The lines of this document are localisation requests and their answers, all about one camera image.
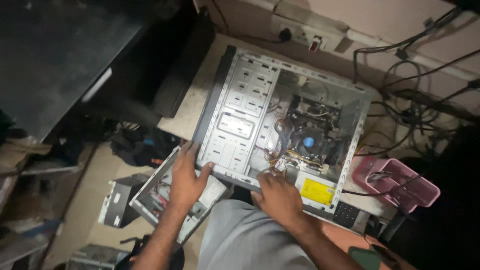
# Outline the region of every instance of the black bag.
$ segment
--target black bag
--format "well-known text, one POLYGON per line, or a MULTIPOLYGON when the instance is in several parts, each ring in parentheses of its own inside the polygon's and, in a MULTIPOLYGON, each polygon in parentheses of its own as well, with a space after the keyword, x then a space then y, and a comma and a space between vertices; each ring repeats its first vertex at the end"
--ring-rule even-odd
POLYGON ((111 137, 113 153, 131 166, 157 168, 152 159, 165 160, 180 143, 180 138, 158 128, 122 128, 111 137))
MULTIPOLYGON (((134 260, 130 260, 131 258, 140 255, 142 250, 145 248, 146 244, 150 240, 151 235, 146 234, 142 239, 137 237, 132 237, 123 241, 120 241, 120 244, 128 243, 131 241, 135 241, 135 245, 133 246, 132 251, 128 254, 125 258, 123 258, 116 266, 116 270, 129 270, 132 268, 133 264, 135 263, 134 260)), ((170 258, 170 264, 168 266, 168 270, 182 270, 183 265, 185 263, 185 254, 183 252, 183 247, 181 247, 175 254, 173 254, 170 258)))

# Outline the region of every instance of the desk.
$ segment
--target desk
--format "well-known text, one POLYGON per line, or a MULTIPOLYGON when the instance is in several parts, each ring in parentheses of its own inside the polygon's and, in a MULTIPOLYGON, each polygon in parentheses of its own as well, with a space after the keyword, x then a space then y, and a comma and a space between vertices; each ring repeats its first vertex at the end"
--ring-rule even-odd
MULTIPOLYGON (((279 60, 288 61, 292 64, 303 66, 308 69, 318 70, 304 63, 291 60, 283 55, 262 49, 241 40, 227 37, 222 34, 217 34, 212 46, 210 47, 210 50, 207 53, 207 56, 205 57, 197 75, 192 82, 192 85, 190 86, 182 104, 179 107, 177 114, 174 118, 162 118, 162 120, 160 120, 158 123, 158 128, 187 140, 192 139, 198 120, 200 119, 200 114, 202 113, 204 103, 209 92, 213 88, 214 77, 218 64, 220 63, 220 59, 228 45, 258 52, 260 54, 268 55, 279 60)), ((359 164, 360 161, 361 158, 354 158, 352 161, 344 189, 365 192, 361 187, 356 185, 351 178, 353 169, 359 164)), ((396 209, 393 206, 384 205, 373 197, 363 197, 343 193, 340 197, 340 200, 374 216, 382 217, 387 221, 391 220, 396 213, 396 209)))

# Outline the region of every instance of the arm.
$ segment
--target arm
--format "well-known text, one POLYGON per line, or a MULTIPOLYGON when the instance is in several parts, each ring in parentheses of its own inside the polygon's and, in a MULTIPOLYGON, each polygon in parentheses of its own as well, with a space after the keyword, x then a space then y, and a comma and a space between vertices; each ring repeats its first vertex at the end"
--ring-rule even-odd
POLYGON ((143 252, 136 259, 133 270, 165 270, 168 268, 173 244, 177 240, 188 211, 202 195, 213 163, 207 163, 200 176, 195 174, 195 153, 198 144, 186 143, 172 168, 170 201, 157 228, 143 252))
POLYGON ((362 270, 343 250, 316 229, 303 213, 303 203, 295 186, 271 173, 259 174, 262 194, 252 191, 260 208, 282 225, 320 270, 362 270))

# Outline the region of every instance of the orange surface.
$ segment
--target orange surface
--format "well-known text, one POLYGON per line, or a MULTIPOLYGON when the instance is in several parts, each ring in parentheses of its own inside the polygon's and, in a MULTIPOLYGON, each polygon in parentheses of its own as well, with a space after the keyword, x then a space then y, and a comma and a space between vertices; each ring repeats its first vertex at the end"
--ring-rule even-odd
MULTIPOLYGON (((350 231, 347 231, 343 228, 330 224, 328 222, 323 222, 321 220, 312 218, 312 222, 315 223, 316 226, 320 226, 322 232, 330 239, 335 245, 340 247, 343 251, 348 252, 348 249, 351 246, 356 246, 359 248, 370 249, 370 244, 375 244, 379 246, 383 246, 377 239, 367 235, 365 239, 362 236, 356 235, 350 231)), ((402 259, 397 254, 389 251, 389 254, 394 257, 401 265, 402 270, 415 270, 413 266, 408 264, 404 259, 402 259)), ((390 269, 386 266, 383 262, 380 263, 380 270, 388 270, 390 269)))

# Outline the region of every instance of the floor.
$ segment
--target floor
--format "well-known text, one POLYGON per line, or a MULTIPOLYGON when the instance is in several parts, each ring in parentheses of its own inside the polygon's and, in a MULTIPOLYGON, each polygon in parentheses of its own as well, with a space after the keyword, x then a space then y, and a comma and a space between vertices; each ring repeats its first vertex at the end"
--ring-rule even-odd
MULTIPOLYGON (((122 250, 131 250, 133 242, 120 245, 120 240, 142 237, 153 231, 143 218, 137 218, 123 229, 116 229, 97 222, 103 199, 111 191, 109 181, 151 170, 150 167, 133 167, 112 154, 108 143, 101 144, 93 156, 72 203, 65 223, 55 238, 43 269, 52 269, 68 260, 72 252, 86 244, 107 245, 122 250)), ((205 232, 206 220, 184 246, 185 270, 197 267, 200 244, 205 232)))

